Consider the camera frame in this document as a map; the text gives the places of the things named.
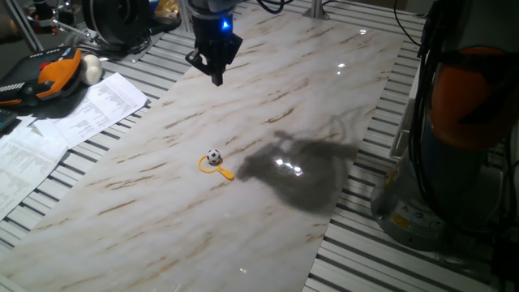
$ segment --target yellow keychain ring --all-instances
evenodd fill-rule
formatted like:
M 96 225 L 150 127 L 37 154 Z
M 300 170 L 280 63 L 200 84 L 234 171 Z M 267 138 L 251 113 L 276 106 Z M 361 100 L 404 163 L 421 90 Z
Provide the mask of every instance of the yellow keychain ring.
M 225 176 L 225 178 L 229 179 L 229 180 L 233 180 L 234 179 L 234 175 L 231 174 L 230 171 L 226 170 L 226 169 L 223 169 L 221 168 L 221 164 L 224 162 L 223 159 L 220 159 L 220 163 L 218 164 L 218 166 L 216 167 L 216 169 L 214 170 L 206 170 L 202 167 L 202 160 L 207 158 L 207 155 L 204 155 L 200 158 L 200 160 L 198 160 L 198 168 L 200 168 L 200 170 L 202 170 L 203 172 L 205 172 L 206 174 L 210 174 L 210 173 L 213 173 L 213 172 L 219 172 L 221 174 L 223 174 L 223 176 Z

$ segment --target marble surface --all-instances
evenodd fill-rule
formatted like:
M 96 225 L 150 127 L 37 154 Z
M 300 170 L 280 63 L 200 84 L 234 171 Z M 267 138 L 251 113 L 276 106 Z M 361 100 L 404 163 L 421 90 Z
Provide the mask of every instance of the marble surface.
M 300 291 L 402 39 L 248 11 L 18 245 L 28 291 Z M 218 149 L 234 181 L 205 174 Z

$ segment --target small soccer ball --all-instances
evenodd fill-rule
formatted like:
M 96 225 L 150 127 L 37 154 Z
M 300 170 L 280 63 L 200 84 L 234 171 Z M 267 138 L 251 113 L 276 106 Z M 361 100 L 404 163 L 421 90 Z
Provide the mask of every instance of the small soccer ball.
M 220 163 L 221 156 L 220 156 L 220 153 L 218 152 L 218 150 L 216 150 L 216 149 L 209 150 L 208 160 L 209 160 L 209 163 L 212 165 L 217 165 L 218 163 Z

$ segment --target wire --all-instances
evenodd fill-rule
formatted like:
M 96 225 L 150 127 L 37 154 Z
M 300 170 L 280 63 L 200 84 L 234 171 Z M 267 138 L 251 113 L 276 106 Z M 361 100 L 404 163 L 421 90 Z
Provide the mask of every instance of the wire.
M 398 15 L 397 15 L 397 4 L 398 4 L 398 0 L 395 0 L 395 4 L 393 5 L 392 7 L 392 12 L 393 14 L 395 15 L 395 19 L 397 20 L 397 23 L 398 23 L 398 26 L 402 29 L 402 31 L 405 33 L 405 35 L 417 46 L 421 46 L 417 41 L 415 41 L 410 35 L 409 33 L 407 33 L 407 31 L 405 30 L 405 28 L 402 26 L 402 24 L 400 23 L 400 20 L 398 20 Z
M 348 4 L 348 3 L 345 3 L 345 2 L 342 2 L 342 1 L 337 1 L 337 0 L 328 0 L 326 2 L 324 2 L 323 4 L 321 4 L 321 9 L 323 9 L 323 6 L 324 5 L 328 5 L 330 3 L 342 3 L 342 4 Z
M 268 3 L 268 4 L 272 4 L 272 5 L 281 5 L 281 2 L 275 2 L 275 1 L 270 1 L 270 0 L 261 0 L 262 2 L 265 2 L 265 3 Z M 294 0 L 289 0 L 287 2 L 285 2 L 284 5 L 287 5 L 287 4 L 290 4 L 292 3 Z
M 515 168 L 519 165 L 519 161 L 515 161 L 513 164 L 510 161 L 510 158 L 512 156 L 512 134 L 508 135 L 506 139 L 504 151 L 506 155 L 507 171 L 503 176 L 503 193 L 506 190 L 504 184 L 506 183 L 506 180 L 508 180 L 510 210 L 507 217 L 501 216 L 502 221 L 500 221 L 500 232 L 504 232 L 508 230 L 511 226 L 513 226 L 513 223 L 516 220 L 517 216 L 517 192 L 515 182 L 513 181 L 513 179 L 515 176 Z
M 279 14 L 280 12 L 283 11 L 283 8 L 285 7 L 285 0 L 281 0 L 280 2 L 274 2 L 274 1 L 270 1 L 270 0 L 257 0 L 257 1 L 263 9 L 265 9 L 268 13 L 271 13 L 271 14 Z M 272 10 L 264 2 L 274 4 L 274 5 L 279 5 L 279 7 L 277 8 L 277 10 Z

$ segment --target metal grill rack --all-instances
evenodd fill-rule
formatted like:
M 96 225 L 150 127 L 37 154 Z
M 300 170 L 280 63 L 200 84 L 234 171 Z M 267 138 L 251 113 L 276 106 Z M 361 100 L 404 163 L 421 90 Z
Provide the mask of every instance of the metal grill rack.
M 240 17 L 256 2 L 236 7 Z M 285 11 L 302 15 L 311 7 L 309 0 L 297 0 Z M 374 28 L 404 35 L 392 10 L 355 2 L 331 3 L 324 9 L 329 21 Z M 420 40 L 423 19 L 398 12 L 408 33 Z M 102 133 L 74 147 L 53 173 L 0 221 L 0 259 L 61 200 L 75 183 L 112 148 L 150 107 L 179 80 L 190 67 L 184 56 L 192 50 L 194 36 L 180 29 L 165 34 L 137 63 L 104 62 L 104 77 L 115 72 L 130 80 L 148 96 L 149 103 Z M 470 260 L 478 272 L 458 264 L 446 264 L 439 255 L 413 251 L 387 236 L 371 219 L 370 195 L 384 181 L 385 173 L 397 163 L 389 149 L 404 113 L 411 84 L 418 68 L 418 47 L 405 39 L 368 127 L 350 175 L 344 185 L 315 263 L 303 291 L 483 291 L 488 286 L 490 251 L 480 247 Z M 496 156 L 502 155 L 498 149 Z

